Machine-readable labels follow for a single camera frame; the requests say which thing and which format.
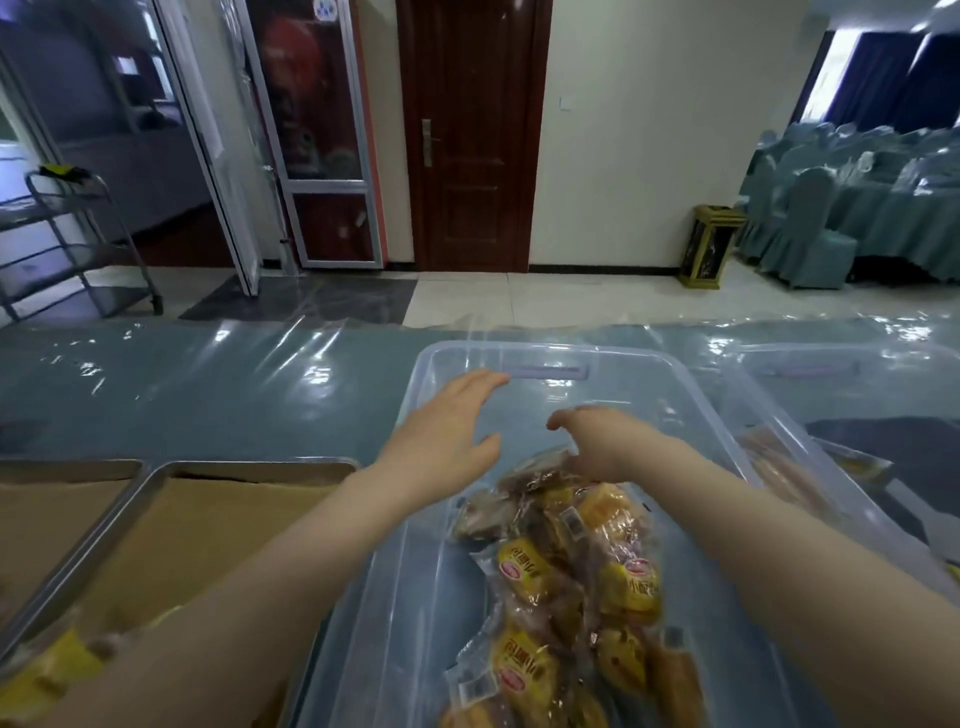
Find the wooden door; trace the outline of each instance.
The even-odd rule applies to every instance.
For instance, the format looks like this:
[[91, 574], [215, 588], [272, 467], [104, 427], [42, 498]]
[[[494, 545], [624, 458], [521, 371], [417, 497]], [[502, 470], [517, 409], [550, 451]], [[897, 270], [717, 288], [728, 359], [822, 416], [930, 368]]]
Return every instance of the wooden door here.
[[397, 3], [420, 270], [527, 270], [551, 2]]

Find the red object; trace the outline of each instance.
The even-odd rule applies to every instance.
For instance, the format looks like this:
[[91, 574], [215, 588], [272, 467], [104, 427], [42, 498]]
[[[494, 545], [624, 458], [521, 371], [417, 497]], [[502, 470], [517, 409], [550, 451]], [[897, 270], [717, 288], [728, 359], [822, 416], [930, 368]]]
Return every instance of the red object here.
[[275, 16], [261, 48], [271, 84], [286, 91], [295, 105], [308, 102], [317, 84], [325, 83], [324, 55], [302, 20]]

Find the window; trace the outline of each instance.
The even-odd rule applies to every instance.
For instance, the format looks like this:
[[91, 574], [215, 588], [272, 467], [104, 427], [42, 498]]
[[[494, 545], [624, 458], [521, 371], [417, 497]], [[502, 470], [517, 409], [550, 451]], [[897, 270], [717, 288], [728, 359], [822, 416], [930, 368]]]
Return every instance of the window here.
[[856, 50], [860, 35], [860, 31], [836, 32], [827, 51], [824, 67], [820, 70], [813, 91], [810, 92], [810, 100], [806, 104], [803, 121], [823, 121], [824, 116], [827, 115], [840, 89], [840, 84], [843, 83], [844, 74], [847, 73], [847, 66], [850, 65], [850, 59], [853, 51]]

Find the clear plastic storage box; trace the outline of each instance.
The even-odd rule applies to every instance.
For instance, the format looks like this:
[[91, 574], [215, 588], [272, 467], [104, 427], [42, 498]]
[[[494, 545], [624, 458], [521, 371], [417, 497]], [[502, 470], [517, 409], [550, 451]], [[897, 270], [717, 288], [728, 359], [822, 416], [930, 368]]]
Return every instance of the clear plastic storage box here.
[[[567, 444], [565, 433], [546, 430], [547, 417], [584, 403], [626, 410], [756, 484], [749, 462], [689, 372], [656, 352], [444, 342], [420, 355], [399, 420], [454, 377], [482, 367], [508, 372], [513, 381], [481, 412], [477, 440], [502, 433], [502, 456], [473, 487], [492, 484], [535, 452]], [[393, 533], [374, 554], [366, 579], [338, 606], [301, 726], [437, 726], [448, 702], [444, 671], [491, 608], [470, 548], [445, 539], [456, 500], [420, 511]], [[766, 636], [699, 548], [662, 512], [656, 517], [664, 547], [664, 619], [691, 637], [712, 728], [795, 725], [782, 665]]]
[[[900, 527], [912, 517], [898, 511], [882, 484], [861, 487], [813, 437], [882, 457], [871, 452], [871, 440], [889, 448], [893, 433], [895, 449], [911, 453], [894, 463], [893, 473], [907, 457], [928, 457], [931, 425], [941, 425], [941, 435], [960, 434], [960, 355], [919, 343], [745, 346], [729, 355], [724, 376], [719, 410], [736, 438], [757, 432], [775, 438], [783, 457], [813, 476], [836, 525], [960, 605], [960, 585], [944, 564]], [[945, 470], [949, 492], [938, 495], [960, 500], [960, 489], [949, 485], [956, 483], [955, 462]], [[922, 536], [916, 525], [912, 530]]]

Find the banquet table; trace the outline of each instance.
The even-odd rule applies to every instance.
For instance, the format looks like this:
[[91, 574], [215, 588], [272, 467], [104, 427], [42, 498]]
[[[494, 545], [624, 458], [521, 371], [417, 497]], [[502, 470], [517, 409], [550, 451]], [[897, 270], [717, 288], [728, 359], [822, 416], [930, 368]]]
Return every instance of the banquet table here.
[[960, 280], [960, 189], [841, 186], [828, 227], [858, 241], [857, 257], [902, 257], [936, 280]]

